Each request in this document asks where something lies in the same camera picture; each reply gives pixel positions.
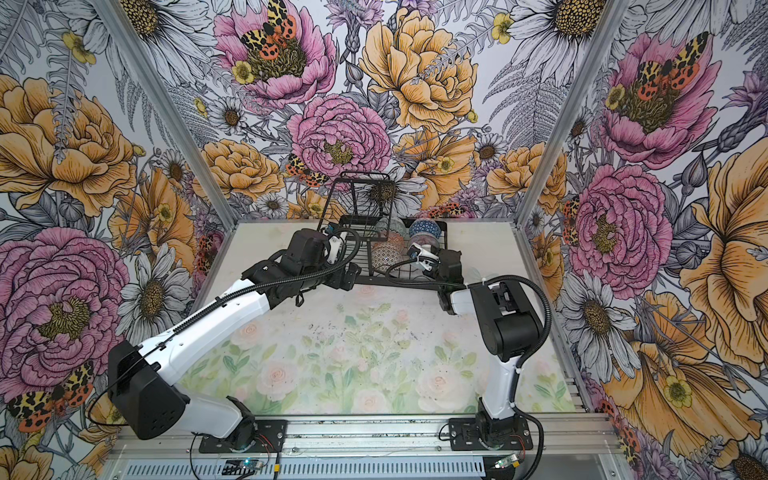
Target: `dish rack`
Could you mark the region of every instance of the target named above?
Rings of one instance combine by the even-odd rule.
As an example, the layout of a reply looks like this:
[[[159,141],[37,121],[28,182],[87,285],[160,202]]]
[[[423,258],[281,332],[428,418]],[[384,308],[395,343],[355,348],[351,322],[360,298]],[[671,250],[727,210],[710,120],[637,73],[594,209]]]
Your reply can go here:
[[[357,276],[355,283],[395,286],[386,279],[383,271],[374,268],[371,260],[374,244],[386,242],[389,239],[395,192],[395,182],[387,174],[380,172],[365,174],[342,172],[331,184],[328,200],[323,208],[323,215],[317,230],[322,230],[329,223],[338,223],[341,227],[354,229],[358,233],[361,240],[360,250],[352,261],[362,268],[362,272]],[[413,218],[402,218],[406,227],[410,227],[414,220]],[[442,235],[438,239],[440,248],[448,248],[448,224],[444,221],[436,221],[442,230]],[[379,229],[376,227],[378,224],[381,224],[381,227],[386,225],[386,227]],[[350,251],[354,246],[354,239],[348,236],[346,251]],[[431,280],[412,263],[394,269],[392,274],[404,280]],[[418,284],[397,286],[424,290],[437,290],[438,288],[437,286]]]

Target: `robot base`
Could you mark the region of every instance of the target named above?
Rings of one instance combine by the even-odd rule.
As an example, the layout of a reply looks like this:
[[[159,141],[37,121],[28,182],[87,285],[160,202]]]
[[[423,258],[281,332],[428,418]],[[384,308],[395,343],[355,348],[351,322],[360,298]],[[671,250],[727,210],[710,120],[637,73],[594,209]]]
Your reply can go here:
[[[267,443],[267,447],[270,449],[270,453],[272,455],[275,455],[276,452],[283,451],[283,441],[285,441],[286,438],[287,426],[287,420],[257,419],[256,433],[258,435],[262,435],[265,439],[269,440],[269,443],[272,444],[272,447],[269,447],[269,443]],[[200,453],[233,452],[233,450],[226,444],[226,442],[222,442],[221,439],[217,439],[216,437],[209,435],[203,435],[203,440],[200,442],[199,451]],[[242,452],[237,453],[266,453],[266,448],[264,448],[264,445],[259,441],[259,439],[254,439],[254,442],[250,447],[243,450]]]
[[[449,419],[449,434],[453,452],[469,450],[522,450],[520,439],[526,450],[533,449],[533,439],[528,430],[528,422],[522,417],[515,417],[513,428],[500,432],[486,442],[480,439],[480,429],[476,419]]]

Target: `ventilated metal panel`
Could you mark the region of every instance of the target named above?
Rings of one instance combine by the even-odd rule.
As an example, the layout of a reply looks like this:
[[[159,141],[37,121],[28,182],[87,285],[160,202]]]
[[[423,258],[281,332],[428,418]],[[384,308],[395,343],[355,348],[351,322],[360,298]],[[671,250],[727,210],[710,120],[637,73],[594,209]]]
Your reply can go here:
[[[225,480],[246,473],[224,459],[194,460],[200,480]],[[274,476],[274,461],[248,479]],[[399,458],[285,458],[281,480],[311,478],[481,478],[485,476],[482,457],[399,457]],[[121,480],[194,480],[188,460],[130,460]]]

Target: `floral tabletop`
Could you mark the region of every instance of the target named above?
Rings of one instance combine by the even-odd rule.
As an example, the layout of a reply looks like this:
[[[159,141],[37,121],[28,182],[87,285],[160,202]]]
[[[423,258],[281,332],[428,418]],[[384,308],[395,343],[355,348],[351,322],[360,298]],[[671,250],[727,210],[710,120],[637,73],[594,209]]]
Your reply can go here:
[[[220,276],[237,278],[249,255],[258,260],[304,226],[241,225],[209,295],[231,280]],[[470,280],[487,270],[474,252],[489,251],[482,244],[470,250],[470,243],[514,242],[506,223],[452,227]],[[516,251],[507,248],[496,266],[519,273],[511,268]],[[308,293],[300,308],[281,304],[212,349],[182,385],[235,395],[257,415],[471,413],[490,361],[476,317],[442,312],[434,292],[358,285]],[[517,400],[531,412],[574,410],[550,342],[524,366]]]

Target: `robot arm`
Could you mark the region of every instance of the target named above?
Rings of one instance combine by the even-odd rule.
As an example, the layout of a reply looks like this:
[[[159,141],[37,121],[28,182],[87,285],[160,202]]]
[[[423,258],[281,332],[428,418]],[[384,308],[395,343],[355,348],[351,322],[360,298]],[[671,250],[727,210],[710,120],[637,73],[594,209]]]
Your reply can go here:
[[[357,242],[345,255],[348,233]],[[139,346],[128,342],[115,346],[109,356],[109,376],[116,380],[108,387],[108,395],[136,436],[152,439],[173,426],[216,437],[234,451],[247,449],[257,436],[257,424],[247,407],[233,397],[216,399],[176,384],[211,348],[282,301],[296,297],[300,306],[303,293],[320,284],[351,290],[360,268],[350,260],[358,249],[359,238],[351,230],[334,225],[326,232],[299,230],[286,250],[253,265],[241,280],[182,323]],[[425,274],[442,284],[438,295],[445,311],[477,314],[485,345],[498,357],[478,407],[479,435],[489,444],[497,435],[508,436],[509,423],[516,417],[518,362],[547,334],[546,329],[518,282],[499,280],[465,288],[460,252],[432,253],[414,245],[409,253],[414,263],[423,264]]]

